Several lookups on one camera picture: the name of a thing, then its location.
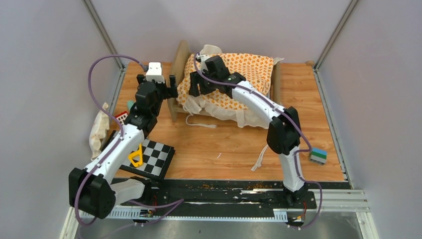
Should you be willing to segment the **wooden pet bed frame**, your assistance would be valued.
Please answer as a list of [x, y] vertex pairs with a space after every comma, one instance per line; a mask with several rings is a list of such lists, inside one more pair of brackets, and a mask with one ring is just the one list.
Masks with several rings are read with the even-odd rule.
[[[219, 55], [231, 72], [238, 72], [260, 93], [280, 104], [281, 100], [281, 62], [282, 58], [254, 55], [250, 53], [224, 53], [214, 45], [205, 45], [201, 54]], [[238, 127], [253, 126], [267, 128], [267, 124], [245, 105], [231, 99], [219, 91], [205, 96], [189, 95], [190, 73], [200, 67], [194, 62], [194, 53], [188, 42], [179, 43], [170, 73], [176, 77], [178, 97], [168, 101], [172, 119], [177, 113], [204, 115], [218, 120], [233, 120]]]

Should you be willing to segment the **yellow duck print blanket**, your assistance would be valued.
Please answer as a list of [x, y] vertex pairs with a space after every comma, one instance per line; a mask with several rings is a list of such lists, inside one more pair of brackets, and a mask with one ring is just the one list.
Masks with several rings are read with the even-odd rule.
[[268, 129], [286, 112], [267, 96], [274, 66], [273, 58], [260, 55], [193, 53], [177, 86], [176, 100], [191, 116], [206, 112], [238, 127]]

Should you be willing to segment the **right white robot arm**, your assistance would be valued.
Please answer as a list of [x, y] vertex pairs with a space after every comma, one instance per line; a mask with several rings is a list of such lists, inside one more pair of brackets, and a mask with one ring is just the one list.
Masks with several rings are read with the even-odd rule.
[[298, 207], [307, 192], [298, 159], [303, 137], [298, 111], [270, 100], [240, 73], [231, 73], [218, 55], [196, 53], [194, 63], [200, 65], [195, 65], [195, 71], [190, 73], [190, 95], [197, 97], [219, 90], [247, 106], [268, 125], [267, 145], [278, 155], [284, 174], [284, 201], [291, 208]]

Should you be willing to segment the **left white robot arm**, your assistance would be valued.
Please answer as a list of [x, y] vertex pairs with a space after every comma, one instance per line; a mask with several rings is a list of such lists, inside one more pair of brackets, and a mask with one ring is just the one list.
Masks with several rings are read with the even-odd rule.
[[146, 181], [132, 177], [120, 183], [112, 180], [129, 155], [141, 149], [141, 143], [157, 124], [162, 102], [178, 96], [176, 78], [170, 76], [170, 86], [159, 62], [150, 62], [145, 75], [137, 78], [138, 90], [124, 124], [106, 149], [84, 169], [74, 168], [69, 174], [69, 204], [75, 209], [79, 223], [84, 222], [80, 212], [94, 219], [106, 218], [116, 205], [135, 200], [146, 206], [152, 201], [152, 192]]

